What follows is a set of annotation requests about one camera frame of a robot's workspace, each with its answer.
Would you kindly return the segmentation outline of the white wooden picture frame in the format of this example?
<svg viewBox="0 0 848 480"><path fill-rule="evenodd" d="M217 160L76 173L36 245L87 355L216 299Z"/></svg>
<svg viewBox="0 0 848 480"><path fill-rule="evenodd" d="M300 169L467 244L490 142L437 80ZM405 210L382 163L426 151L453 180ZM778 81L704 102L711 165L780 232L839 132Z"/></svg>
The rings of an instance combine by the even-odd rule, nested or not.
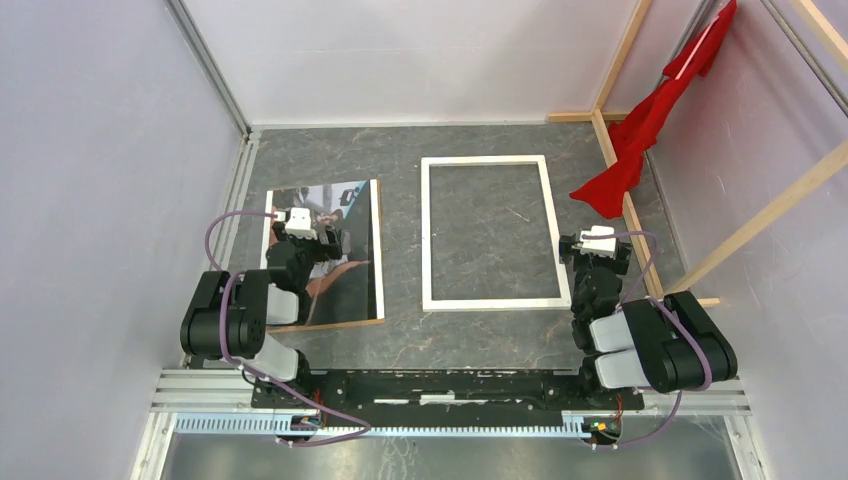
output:
<svg viewBox="0 0 848 480"><path fill-rule="evenodd" d="M436 300L432 282L431 182L433 167L494 167L534 165L539 174L559 295L554 298ZM421 159L422 309L425 312L568 310L572 306L566 267L559 261L559 228L546 158L543 155L424 157Z"/></svg>

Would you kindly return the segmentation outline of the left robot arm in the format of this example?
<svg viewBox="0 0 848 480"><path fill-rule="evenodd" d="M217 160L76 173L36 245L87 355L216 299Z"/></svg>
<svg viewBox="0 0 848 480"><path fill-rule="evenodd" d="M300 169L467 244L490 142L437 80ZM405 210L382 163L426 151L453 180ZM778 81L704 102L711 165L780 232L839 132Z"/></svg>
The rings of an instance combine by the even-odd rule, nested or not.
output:
<svg viewBox="0 0 848 480"><path fill-rule="evenodd" d="M312 271L318 263L342 259L350 236L331 224L298 230L290 221L273 221L271 232L275 243L266 250L264 269L201 275L180 343L191 357L227 361L262 382L276 379L278 397L297 408L312 399L314 381L305 374L304 356L267 328L310 319L318 296L310 285Z"/></svg>

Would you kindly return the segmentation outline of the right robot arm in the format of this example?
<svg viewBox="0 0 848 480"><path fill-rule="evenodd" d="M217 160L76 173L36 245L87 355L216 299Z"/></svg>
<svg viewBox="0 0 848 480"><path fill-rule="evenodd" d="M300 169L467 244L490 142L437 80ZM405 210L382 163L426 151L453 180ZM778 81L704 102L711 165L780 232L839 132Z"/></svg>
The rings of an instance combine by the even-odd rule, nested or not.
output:
<svg viewBox="0 0 848 480"><path fill-rule="evenodd" d="M572 337L585 353L577 392L602 408L618 390L705 390L732 380L738 359L690 291L631 300L623 294L631 244L615 232L563 235L559 258L575 274Z"/></svg>

